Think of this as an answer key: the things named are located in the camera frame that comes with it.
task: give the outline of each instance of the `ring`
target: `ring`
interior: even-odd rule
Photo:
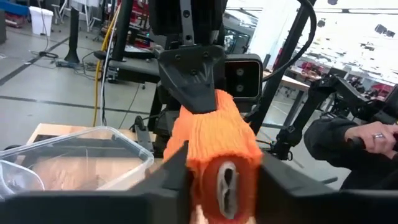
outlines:
[[[377,139],[377,138],[385,138],[385,137],[382,133],[376,133],[376,134],[373,134],[373,138]]]

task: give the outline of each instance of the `black handle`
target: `black handle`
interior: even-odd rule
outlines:
[[[353,137],[347,140],[350,149],[363,150],[366,149],[365,142],[360,137]]]

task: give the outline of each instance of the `camera lens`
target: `camera lens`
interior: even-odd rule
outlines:
[[[236,86],[236,91],[237,91],[238,93],[242,92],[242,91],[243,91],[243,86],[242,86],[242,85],[237,85],[237,86]]]
[[[242,76],[244,74],[244,70],[242,68],[238,68],[236,70],[236,74],[239,75],[239,76]]]

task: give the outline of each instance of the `person's hand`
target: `person's hand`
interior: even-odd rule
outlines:
[[[396,144],[394,134],[398,133],[397,125],[386,125],[373,122],[349,128],[344,135],[345,141],[354,137],[361,138],[365,143],[365,150],[370,153],[384,154],[388,157],[395,154],[392,149]]]

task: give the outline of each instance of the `yellow cable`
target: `yellow cable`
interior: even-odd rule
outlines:
[[[113,24],[116,22],[116,15],[118,14],[118,11],[120,10],[120,5],[118,6],[118,9],[115,12],[115,16],[112,18],[112,21],[110,24],[108,24],[108,30],[106,31],[104,42],[102,43],[101,46],[101,51],[104,51],[106,49],[106,46],[108,46],[108,39],[109,36],[111,35],[112,32],[112,27]],[[97,66],[95,69],[95,80],[94,80],[94,119],[93,119],[93,127],[95,127],[96,121],[97,121],[97,111],[98,111],[98,74],[100,73],[100,67],[101,67],[101,61],[99,60],[97,62]]]

